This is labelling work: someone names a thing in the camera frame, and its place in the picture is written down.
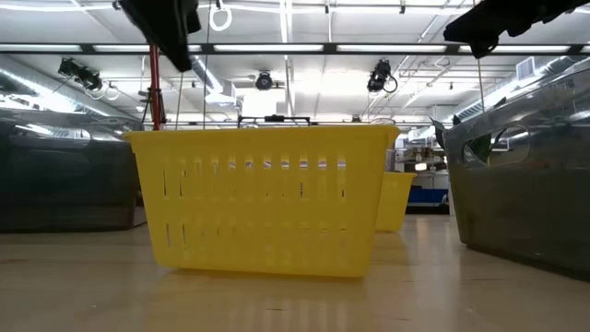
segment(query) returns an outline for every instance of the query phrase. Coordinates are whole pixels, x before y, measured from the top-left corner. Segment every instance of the fluorescent light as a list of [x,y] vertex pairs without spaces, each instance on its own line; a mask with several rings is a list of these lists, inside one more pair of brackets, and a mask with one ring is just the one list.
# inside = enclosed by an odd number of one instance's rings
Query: fluorescent light
[[459,53],[471,53],[471,46],[460,46]]
[[568,45],[499,45],[492,53],[565,53],[571,47]]
[[416,171],[426,171],[426,170],[428,169],[428,165],[427,165],[427,164],[425,164],[425,163],[416,164],[416,165],[414,166],[414,169],[415,169]]
[[339,52],[395,52],[437,53],[446,51],[446,45],[338,45]]
[[[335,6],[330,8],[335,13],[347,14],[399,14],[399,6]],[[408,6],[406,15],[462,15],[471,8],[435,8],[435,7],[420,7]]]
[[0,52],[81,52],[79,45],[60,44],[0,44]]
[[97,52],[149,52],[149,45],[94,45]]
[[235,44],[214,45],[217,52],[321,52],[323,45],[318,44]]

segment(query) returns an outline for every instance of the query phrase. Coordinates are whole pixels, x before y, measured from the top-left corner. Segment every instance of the ceiling fixture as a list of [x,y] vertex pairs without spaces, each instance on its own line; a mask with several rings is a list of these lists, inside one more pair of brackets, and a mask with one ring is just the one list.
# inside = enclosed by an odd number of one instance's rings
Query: ceiling fixture
[[428,169],[428,165],[425,163],[419,163],[414,166],[414,169],[417,172],[426,171]]
[[96,52],[148,53],[149,45],[94,45]]
[[0,52],[81,52],[80,45],[71,44],[0,44]]
[[273,88],[273,78],[269,72],[261,72],[256,80],[256,88],[261,91],[267,91]]
[[321,44],[232,44],[214,45],[217,52],[321,52]]
[[81,65],[74,59],[62,59],[57,73],[68,79],[73,78],[76,83],[84,87],[84,90],[95,92],[102,89],[100,72]]
[[[394,81],[395,88],[388,90],[385,88],[385,84],[390,79]],[[382,90],[387,93],[394,93],[397,90],[397,80],[391,75],[389,60],[379,60],[375,69],[371,72],[369,83],[367,83],[367,90],[372,93],[381,92]]]
[[338,52],[440,53],[447,45],[338,45]]

